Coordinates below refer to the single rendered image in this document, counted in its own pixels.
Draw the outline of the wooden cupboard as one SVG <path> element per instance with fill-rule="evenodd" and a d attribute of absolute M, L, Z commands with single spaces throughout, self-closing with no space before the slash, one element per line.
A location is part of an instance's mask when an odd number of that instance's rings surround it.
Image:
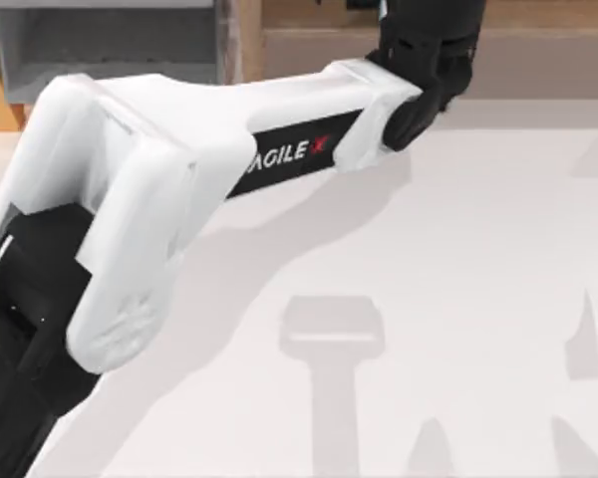
<path fill-rule="evenodd" d="M 270 30 L 375 31 L 387 0 L 227 0 L 227 43 L 222 79 L 256 80 L 263 75 L 265 33 Z M 484 0 L 477 44 L 485 33 L 517 36 L 598 36 L 598 0 Z M 577 120 L 584 108 L 598 122 L 598 100 L 475 100 L 544 103 L 560 117 Z M 32 104 L 6 100 L 0 70 L 0 131 L 16 131 Z"/>

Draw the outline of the grey cabinet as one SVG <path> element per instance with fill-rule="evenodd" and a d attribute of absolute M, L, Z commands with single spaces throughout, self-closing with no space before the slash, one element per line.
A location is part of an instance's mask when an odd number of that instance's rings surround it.
<path fill-rule="evenodd" d="M 6 100 L 33 104 L 59 75 L 224 75 L 227 0 L 0 0 Z"/>

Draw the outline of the pale wooden drawer front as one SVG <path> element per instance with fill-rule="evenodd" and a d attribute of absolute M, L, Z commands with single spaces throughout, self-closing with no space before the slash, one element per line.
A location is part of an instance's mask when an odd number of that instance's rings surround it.
<path fill-rule="evenodd" d="M 270 30 L 266 79 L 312 73 L 377 46 L 375 31 Z M 471 100 L 598 100 L 598 36 L 485 33 L 466 96 Z"/>

